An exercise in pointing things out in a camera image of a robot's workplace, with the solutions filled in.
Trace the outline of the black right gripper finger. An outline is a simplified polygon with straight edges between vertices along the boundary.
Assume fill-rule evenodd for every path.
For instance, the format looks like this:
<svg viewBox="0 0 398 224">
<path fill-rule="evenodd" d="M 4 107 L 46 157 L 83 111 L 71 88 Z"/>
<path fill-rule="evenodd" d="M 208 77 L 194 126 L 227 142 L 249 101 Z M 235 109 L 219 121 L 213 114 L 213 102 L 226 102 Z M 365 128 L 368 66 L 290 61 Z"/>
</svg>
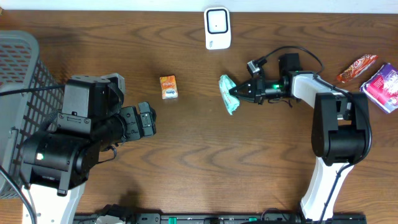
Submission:
<svg viewBox="0 0 398 224">
<path fill-rule="evenodd" d="M 250 103 L 255 103 L 256 99 L 256 95 L 253 93 L 232 92 L 231 95 L 239 100 L 248 101 Z"/>
<path fill-rule="evenodd" d="M 256 81 L 250 79 L 242 84 L 236 85 L 229 90 L 230 95 L 251 95 L 256 91 Z"/>
</svg>

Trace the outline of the teal snack wrapper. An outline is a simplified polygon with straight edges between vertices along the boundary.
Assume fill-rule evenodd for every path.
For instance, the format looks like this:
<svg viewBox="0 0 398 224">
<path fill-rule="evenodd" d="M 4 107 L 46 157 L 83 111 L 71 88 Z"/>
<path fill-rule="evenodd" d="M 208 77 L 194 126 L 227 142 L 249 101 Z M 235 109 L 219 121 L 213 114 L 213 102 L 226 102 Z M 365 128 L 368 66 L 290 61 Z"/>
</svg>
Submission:
<svg viewBox="0 0 398 224">
<path fill-rule="evenodd" d="M 224 101 L 226 110 L 230 115 L 233 115 L 233 112 L 240 106 L 240 101 L 229 92 L 230 89 L 234 87 L 236 87 L 236 84 L 229 76 L 220 76 L 219 89 L 221 97 Z"/>
</svg>

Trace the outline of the orange small snack box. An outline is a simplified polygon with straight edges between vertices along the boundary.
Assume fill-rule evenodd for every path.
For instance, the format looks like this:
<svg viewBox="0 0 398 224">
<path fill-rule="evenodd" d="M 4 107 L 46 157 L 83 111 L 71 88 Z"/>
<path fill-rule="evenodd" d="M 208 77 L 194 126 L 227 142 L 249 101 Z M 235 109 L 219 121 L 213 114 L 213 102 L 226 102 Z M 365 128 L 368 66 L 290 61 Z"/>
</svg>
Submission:
<svg viewBox="0 0 398 224">
<path fill-rule="evenodd" d="M 177 82 L 174 75 L 160 77 L 159 80 L 160 80 L 163 100 L 178 97 Z"/>
</svg>

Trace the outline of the red orange chocolate bar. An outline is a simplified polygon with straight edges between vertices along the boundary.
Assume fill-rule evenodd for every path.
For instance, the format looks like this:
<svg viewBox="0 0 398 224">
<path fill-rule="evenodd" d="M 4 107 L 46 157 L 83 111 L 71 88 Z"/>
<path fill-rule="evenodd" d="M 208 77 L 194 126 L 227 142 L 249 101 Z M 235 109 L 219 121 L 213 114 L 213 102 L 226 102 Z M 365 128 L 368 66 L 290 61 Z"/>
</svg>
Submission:
<svg viewBox="0 0 398 224">
<path fill-rule="evenodd" d="M 345 71 L 339 74 L 336 79 L 342 83 L 349 82 L 360 76 L 360 74 L 373 65 L 378 58 L 378 55 L 363 55 L 359 59 L 355 60 Z"/>
</svg>

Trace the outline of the purple snack packet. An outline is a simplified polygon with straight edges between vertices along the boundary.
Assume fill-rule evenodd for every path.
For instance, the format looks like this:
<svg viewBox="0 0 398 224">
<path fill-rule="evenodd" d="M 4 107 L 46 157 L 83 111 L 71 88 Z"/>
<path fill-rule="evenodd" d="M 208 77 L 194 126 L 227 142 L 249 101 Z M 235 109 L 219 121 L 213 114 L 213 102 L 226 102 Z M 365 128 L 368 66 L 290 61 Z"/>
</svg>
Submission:
<svg viewBox="0 0 398 224">
<path fill-rule="evenodd" d="M 385 113 L 392 113 L 397 109 L 397 69 L 385 63 L 361 85 L 360 91 Z"/>
</svg>

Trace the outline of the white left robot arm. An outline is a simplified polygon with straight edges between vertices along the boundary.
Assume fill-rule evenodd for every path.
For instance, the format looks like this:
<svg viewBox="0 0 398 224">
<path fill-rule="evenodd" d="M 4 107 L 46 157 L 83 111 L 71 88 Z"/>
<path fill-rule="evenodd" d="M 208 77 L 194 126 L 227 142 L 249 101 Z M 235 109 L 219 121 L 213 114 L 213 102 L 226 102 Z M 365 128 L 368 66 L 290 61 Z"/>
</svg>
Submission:
<svg viewBox="0 0 398 224">
<path fill-rule="evenodd" d="M 23 223 L 72 223 L 100 153 L 156 133 L 147 102 L 124 106 L 124 78 L 74 75 L 63 105 L 22 145 Z"/>
</svg>

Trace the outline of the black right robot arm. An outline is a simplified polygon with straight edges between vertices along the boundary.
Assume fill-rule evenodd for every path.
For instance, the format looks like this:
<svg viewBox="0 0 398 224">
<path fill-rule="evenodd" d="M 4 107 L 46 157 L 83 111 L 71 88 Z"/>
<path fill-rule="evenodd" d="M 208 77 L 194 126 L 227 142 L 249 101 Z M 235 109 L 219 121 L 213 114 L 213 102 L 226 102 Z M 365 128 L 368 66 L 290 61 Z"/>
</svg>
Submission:
<svg viewBox="0 0 398 224">
<path fill-rule="evenodd" d="M 326 223 L 345 178 L 369 154 L 372 130 L 368 100 L 322 80 L 317 72 L 303 70 L 298 53 L 279 57 L 278 80 L 268 80 L 263 69 L 266 57 L 248 62 L 251 79 L 229 87 L 233 99 L 263 104 L 264 101 L 303 101 L 313 108 L 311 142 L 315 168 L 306 194 L 300 201 L 301 219 Z"/>
</svg>

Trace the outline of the white barcode scanner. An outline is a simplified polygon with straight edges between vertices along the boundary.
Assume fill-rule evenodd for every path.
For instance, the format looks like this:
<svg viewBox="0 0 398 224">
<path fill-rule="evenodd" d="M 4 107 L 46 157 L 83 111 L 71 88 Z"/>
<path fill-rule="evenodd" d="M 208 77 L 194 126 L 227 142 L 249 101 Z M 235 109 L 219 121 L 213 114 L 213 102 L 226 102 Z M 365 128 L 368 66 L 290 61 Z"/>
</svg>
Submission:
<svg viewBox="0 0 398 224">
<path fill-rule="evenodd" d="M 225 7 L 209 7 L 204 11 L 205 44 L 208 50 L 227 49 L 231 45 L 231 20 Z"/>
</svg>

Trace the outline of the black mesh plastic basket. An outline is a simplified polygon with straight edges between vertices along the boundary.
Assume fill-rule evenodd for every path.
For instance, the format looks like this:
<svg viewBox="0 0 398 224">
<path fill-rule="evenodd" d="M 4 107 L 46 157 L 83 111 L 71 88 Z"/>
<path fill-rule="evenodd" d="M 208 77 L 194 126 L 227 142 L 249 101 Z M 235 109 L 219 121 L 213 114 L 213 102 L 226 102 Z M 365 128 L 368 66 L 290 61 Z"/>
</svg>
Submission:
<svg viewBox="0 0 398 224">
<path fill-rule="evenodd" d="M 40 60 L 37 40 L 19 30 L 1 31 L 1 93 L 56 85 Z M 1 167 L 22 185 L 21 145 L 39 130 L 53 110 L 62 107 L 63 90 L 42 90 L 1 96 Z"/>
</svg>

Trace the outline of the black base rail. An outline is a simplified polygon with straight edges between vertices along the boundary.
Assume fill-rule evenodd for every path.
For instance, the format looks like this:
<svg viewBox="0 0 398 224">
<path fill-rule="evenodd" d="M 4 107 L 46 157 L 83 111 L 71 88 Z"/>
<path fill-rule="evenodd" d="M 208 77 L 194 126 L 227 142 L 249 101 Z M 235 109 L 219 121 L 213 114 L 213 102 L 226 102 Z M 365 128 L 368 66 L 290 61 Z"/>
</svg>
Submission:
<svg viewBox="0 0 398 224">
<path fill-rule="evenodd" d="M 298 214 L 270 212 L 264 215 L 161 215 L 158 213 L 137 213 L 129 218 L 111 215 L 77 215 L 73 224 L 132 223 L 132 224 L 240 224 L 240 223 L 311 223 Z"/>
</svg>

